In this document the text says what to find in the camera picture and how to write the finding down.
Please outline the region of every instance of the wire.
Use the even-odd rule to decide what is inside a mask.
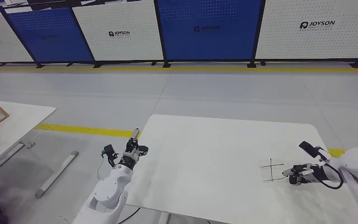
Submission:
[[[333,190],[337,190],[339,188],[341,188],[341,186],[343,186],[343,183],[344,183],[344,180],[343,180],[343,177],[341,175],[340,172],[338,172],[338,170],[336,170],[335,168],[333,168],[330,164],[325,164],[326,166],[328,166],[329,168],[331,168],[334,172],[336,172],[338,174],[338,176],[340,177],[340,184],[338,186],[329,186],[328,184],[324,183],[322,180],[320,180],[319,178],[317,178],[314,174],[314,172],[312,173],[313,176],[321,183],[323,184],[324,186],[328,187],[328,188],[331,188]]]
[[[319,149],[320,149],[320,150],[323,150],[324,152],[326,152],[326,153],[330,154],[331,156],[333,156],[333,157],[335,157],[335,158],[338,158],[337,156],[335,156],[335,155],[331,154],[330,152],[328,152],[328,151],[326,151],[326,150],[322,149],[321,147],[320,147]]]
[[[100,168],[101,168],[101,166],[102,166],[102,163],[103,163],[103,160],[104,160],[104,159],[105,159],[105,158],[102,158],[102,162],[101,162],[100,166],[99,166],[98,169],[97,169],[97,179],[98,179],[98,180],[101,180],[100,174],[99,174],[98,172],[100,172]]]
[[[135,215],[138,211],[140,210],[140,208],[138,208],[133,214],[131,214],[130,216],[128,216],[126,219],[124,219],[123,221],[121,221],[118,224],[122,224],[123,222],[127,221],[128,219],[130,219],[133,215]]]

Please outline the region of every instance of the yellow floor line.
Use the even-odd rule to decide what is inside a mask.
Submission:
[[[183,71],[183,72],[352,72],[354,68],[236,68],[236,67],[101,67],[101,68],[71,68],[71,67],[44,67],[44,68],[0,68],[0,71]]]
[[[340,157],[343,153],[345,153],[345,150],[341,150],[339,148],[329,148],[328,151],[332,156]]]
[[[115,136],[129,138],[132,136],[133,130],[115,130],[104,128],[89,128],[89,127],[76,127],[57,124],[40,124],[37,126],[38,130],[53,130],[55,132],[72,132],[80,134],[96,134],[100,136]]]

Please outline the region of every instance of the white tabletop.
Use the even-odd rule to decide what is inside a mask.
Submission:
[[[259,166],[270,158],[282,170],[317,163],[302,141],[325,148],[309,124],[152,115],[127,204],[225,223],[355,223],[346,186],[262,180]]]
[[[0,101],[0,107],[10,115],[0,122],[0,155],[6,153],[23,136],[56,110],[56,108],[47,106],[3,101]]]

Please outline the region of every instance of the floor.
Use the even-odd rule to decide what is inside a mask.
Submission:
[[[278,66],[348,68],[342,63],[271,68]],[[317,128],[326,147],[347,149],[358,146],[357,84],[357,72],[312,70],[0,70],[0,101],[56,107],[46,123],[107,129],[143,129],[151,114],[308,123]],[[11,223],[71,223],[97,183],[103,146],[113,144],[121,152],[127,141],[47,130],[33,130],[30,137],[36,146],[21,150],[0,169],[0,206],[7,208]],[[41,199],[35,199],[36,189],[73,150],[80,153],[76,160]],[[109,170],[105,162],[99,175]],[[135,210],[125,207],[120,220]],[[141,209],[126,223],[156,224],[159,216]],[[191,217],[171,219],[171,224],[205,223]]]

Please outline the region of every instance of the white robotic arm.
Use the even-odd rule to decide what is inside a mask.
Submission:
[[[319,146],[313,147],[302,142],[300,147],[314,158],[320,156],[320,164],[294,165],[292,169],[285,170],[282,174],[289,177],[290,184],[322,183],[331,189],[339,189],[346,183],[358,204],[358,148],[352,148],[341,157],[328,160],[319,152],[322,149]],[[325,180],[340,184],[330,186],[323,182]]]
[[[140,156],[148,153],[146,146],[138,145],[138,135],[139,129],[134,130],[119,164],[114,163],[114,159],[118,158],[118,154],[115,153],[112,145],[106,146],[102,151],[102,157],[104,154],[108,156],[108,162],[113,169],[108,177],[100,180],[95,186],[73,224],[117,223],[127,201],[128,193],[124,188],[131,181],[133,167],[139,161]],[[98,204],[102,204],[106,208],[105,212],[97,210]]]

